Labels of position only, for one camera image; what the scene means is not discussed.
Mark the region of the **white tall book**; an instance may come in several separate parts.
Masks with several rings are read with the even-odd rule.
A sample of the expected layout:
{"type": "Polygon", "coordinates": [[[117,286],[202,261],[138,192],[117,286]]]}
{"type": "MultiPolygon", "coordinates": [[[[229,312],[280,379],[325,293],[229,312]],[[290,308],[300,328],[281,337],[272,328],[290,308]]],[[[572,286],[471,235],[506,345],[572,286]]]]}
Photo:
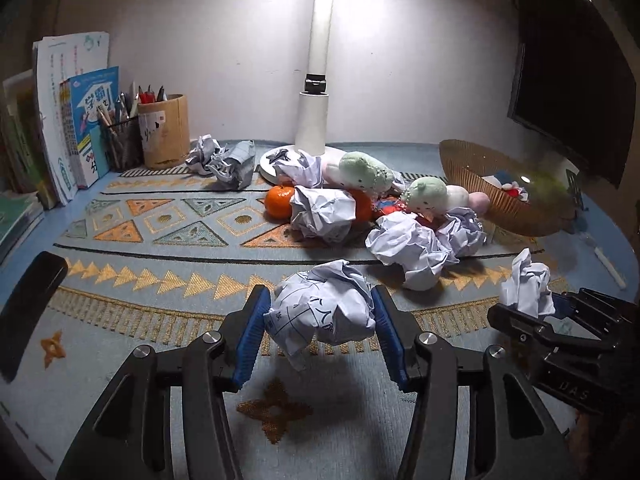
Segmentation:
{"type": "Polygon", "coordinates": [[[62,206],[75,197],[78,187],[63,128],[60,84],[70,77],[107,68],[109,44],[107,32],[45,36],[32,44],[40,140],[54,192],[62,206]]]}

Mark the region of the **crumpled paper near holder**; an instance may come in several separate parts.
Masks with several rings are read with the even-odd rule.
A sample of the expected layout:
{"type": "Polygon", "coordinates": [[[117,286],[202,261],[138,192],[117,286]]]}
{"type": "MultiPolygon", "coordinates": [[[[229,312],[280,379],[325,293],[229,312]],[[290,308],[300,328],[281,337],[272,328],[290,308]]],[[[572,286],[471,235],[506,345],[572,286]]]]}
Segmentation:
{"type": "Polygon", "coordinates": [[[222,147],[210,134],[200,136],[186,156],[186,168],[200,176],[218,176],[222,147]]]}

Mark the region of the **crumpled paper right centre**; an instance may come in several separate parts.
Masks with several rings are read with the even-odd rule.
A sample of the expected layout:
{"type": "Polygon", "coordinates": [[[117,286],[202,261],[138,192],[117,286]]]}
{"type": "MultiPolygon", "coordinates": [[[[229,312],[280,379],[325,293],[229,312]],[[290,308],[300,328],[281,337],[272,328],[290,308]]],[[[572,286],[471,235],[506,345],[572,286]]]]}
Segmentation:
{"type": "Polygon", "coordinates": [[[468,207],[448,211],[435,234],[439,243],[449,250],[451,261],[475,255],[486,242],[482,222],[468,207]]]}

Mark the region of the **stack of books left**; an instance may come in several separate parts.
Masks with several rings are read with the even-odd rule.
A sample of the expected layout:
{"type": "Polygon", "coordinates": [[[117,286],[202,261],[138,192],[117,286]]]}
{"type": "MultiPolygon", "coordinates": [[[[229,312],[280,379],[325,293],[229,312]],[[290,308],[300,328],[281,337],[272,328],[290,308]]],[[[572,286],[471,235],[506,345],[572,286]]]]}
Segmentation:
{"type": "Polygon", "coordinates": [[[1,193],[1,264],[9,258],[56,205],[44,161],[31,70],[1,84],[1,145],[10,168],[11,187],[1,193]]]}

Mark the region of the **black monitor screen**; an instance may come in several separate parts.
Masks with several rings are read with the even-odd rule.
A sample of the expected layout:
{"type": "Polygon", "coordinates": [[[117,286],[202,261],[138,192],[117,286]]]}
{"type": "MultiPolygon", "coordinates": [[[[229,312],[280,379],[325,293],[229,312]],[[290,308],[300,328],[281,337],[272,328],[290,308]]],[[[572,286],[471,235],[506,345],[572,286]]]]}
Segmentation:
{"type": "Polygon", "coordinates": [[[552,139],[581,170],[619,186],[637,83],[591,0],[513,0],[518,60],[509,116],[552,139]]]}

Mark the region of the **crumpled paper on lamp base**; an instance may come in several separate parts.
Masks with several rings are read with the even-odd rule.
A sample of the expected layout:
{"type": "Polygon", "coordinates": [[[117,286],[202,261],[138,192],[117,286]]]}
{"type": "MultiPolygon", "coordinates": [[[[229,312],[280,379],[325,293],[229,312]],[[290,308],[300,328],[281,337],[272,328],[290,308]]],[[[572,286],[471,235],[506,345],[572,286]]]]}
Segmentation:
{"type": "Polygon", "coordinates": [[[286,157],[272,163],[278,182],[283,185],[300,185],[304,188],[321,188],[323,185],[322,160],[304,151],[292,151],[286,157]]]}

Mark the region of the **patterned blue rug mat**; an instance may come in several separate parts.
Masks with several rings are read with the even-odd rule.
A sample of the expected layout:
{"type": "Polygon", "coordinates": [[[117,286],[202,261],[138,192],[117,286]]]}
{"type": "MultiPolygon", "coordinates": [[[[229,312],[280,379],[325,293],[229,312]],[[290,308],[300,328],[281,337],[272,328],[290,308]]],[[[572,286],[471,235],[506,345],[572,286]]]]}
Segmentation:
{"type": "Polygon", "coordinates": [[[359,222],[350,184],[104,180],[3,284],[1,418],[55,479],[574,479],[544,405],[606,422],[634,479],[639,265],[563,190],[359,222]]]}

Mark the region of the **orange tangerine left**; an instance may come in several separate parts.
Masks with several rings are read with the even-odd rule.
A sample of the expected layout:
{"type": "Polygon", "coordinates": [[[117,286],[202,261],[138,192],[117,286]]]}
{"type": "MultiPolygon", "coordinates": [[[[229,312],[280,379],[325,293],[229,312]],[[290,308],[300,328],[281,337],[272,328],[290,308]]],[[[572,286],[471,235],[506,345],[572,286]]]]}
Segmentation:
{"type": "Polygon", "coordinates": [[[267,192],[264,198],[266,214],[276,220],[288,221],[291,219],[291,200],[295,194],[295,188],[288,185],[275,185],[267,192]]]}

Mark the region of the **crumpled paper by tangerines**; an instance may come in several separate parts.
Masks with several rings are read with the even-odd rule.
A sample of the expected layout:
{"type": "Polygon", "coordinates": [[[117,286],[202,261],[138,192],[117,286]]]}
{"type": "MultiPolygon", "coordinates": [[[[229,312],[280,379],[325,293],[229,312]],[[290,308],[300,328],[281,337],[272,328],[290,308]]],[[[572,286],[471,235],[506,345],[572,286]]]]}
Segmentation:
{"type": "Polygon", "coordinates": [[[339,188],[296,185],[290,205],[294,230],[333,245],[344,242],[356,219],[356,200],[339,188]]]}

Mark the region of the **black mesh pen holder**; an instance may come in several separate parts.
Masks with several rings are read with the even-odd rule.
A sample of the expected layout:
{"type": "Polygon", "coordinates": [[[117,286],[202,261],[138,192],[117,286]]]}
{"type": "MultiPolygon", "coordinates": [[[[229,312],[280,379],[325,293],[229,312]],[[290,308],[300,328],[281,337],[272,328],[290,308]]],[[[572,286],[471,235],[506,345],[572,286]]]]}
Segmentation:
{"type": "Polygon", "coordinates": [[[143,151],[138,118],[111,125],[101,125],[106,160],[113,171],[126,171],[143,164],[143,151]]]}

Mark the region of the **three-colour dango plush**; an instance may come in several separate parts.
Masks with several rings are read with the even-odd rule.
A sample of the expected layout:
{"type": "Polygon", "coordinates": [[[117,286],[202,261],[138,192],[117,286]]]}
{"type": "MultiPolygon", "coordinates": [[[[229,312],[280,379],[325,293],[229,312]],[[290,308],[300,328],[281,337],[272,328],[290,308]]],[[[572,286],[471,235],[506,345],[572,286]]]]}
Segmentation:
{"type": "Polygon", "coordinates": [[[395,176],[384,162],[363,152],[345,152],[322,162],[326,183],[379,196],[392,188],[395,176]]]}

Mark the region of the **orange tangerine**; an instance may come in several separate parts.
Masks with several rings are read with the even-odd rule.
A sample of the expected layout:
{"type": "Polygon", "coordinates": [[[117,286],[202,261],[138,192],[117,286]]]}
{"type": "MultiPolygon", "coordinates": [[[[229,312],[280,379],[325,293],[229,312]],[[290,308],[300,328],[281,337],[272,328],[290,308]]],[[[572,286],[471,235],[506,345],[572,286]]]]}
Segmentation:
{"type": "Polygon", "coordinates": [[[288,185],[275,185],[267,192],[264,198],[266,214],[276,220],[288,221],[291,219],[291,200],[295,194],[295,188],[288,185]]]}
{"type": "Polygon", "coordinates": [[[360,190],[348,190],[347,193],[352,196],[356,203],[356,218],[358,223],[370,222],[373,216],[373,205],[370,196],[360,190]]]}

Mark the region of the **white desk lamp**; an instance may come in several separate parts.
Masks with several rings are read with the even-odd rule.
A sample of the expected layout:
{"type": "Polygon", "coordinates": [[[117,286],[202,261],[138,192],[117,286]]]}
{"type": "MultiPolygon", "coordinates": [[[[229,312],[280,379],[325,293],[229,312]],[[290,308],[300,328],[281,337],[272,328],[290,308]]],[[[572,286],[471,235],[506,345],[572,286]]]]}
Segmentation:
{"type": "Polygon", "coordinates": [[[334,0],[314,0],[311,14],[307,73],[303,91],[299,93],[297,127],[292,145],[285,145],[286,154],[299,150],[314,155],[337,153],[326,146],[329,95],[328,52],[334,0]]]}

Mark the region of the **white paper ball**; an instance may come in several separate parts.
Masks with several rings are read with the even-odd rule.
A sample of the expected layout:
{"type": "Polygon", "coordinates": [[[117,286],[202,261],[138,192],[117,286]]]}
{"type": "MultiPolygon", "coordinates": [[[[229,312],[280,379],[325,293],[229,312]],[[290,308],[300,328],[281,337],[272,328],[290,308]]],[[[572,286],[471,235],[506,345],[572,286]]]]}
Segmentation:
{"type": "Polygon", "coordinates": [[[549,267],[542,262],[533,262],[530,250],[524,248],[512,260],[510,274],[501,284],[500,304],[532,318],[554,315],[549,282],[549,267]]]}

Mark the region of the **white chalk stick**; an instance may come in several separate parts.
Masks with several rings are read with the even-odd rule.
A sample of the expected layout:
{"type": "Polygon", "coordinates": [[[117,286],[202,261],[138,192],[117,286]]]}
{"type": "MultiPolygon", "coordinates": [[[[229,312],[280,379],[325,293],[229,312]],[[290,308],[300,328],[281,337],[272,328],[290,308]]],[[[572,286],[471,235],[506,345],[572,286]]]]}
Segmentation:
{"type": "Polygon", "coordinates": [[[598,258],[598,260],[600,261],[600,263],[602,263],[602,266],[605,267],[605,270],[608,271],[608,274],[612,276],[612,279],[615,281],[618,288],[626,289],[627,288],[626,281],[620,275],[620,272],[616,270],[616,267],[611,262],[611,260],[605,255],[603,250],[599,246],[596,246],[595,248],[593,248],[593,252],[598,258]]]}

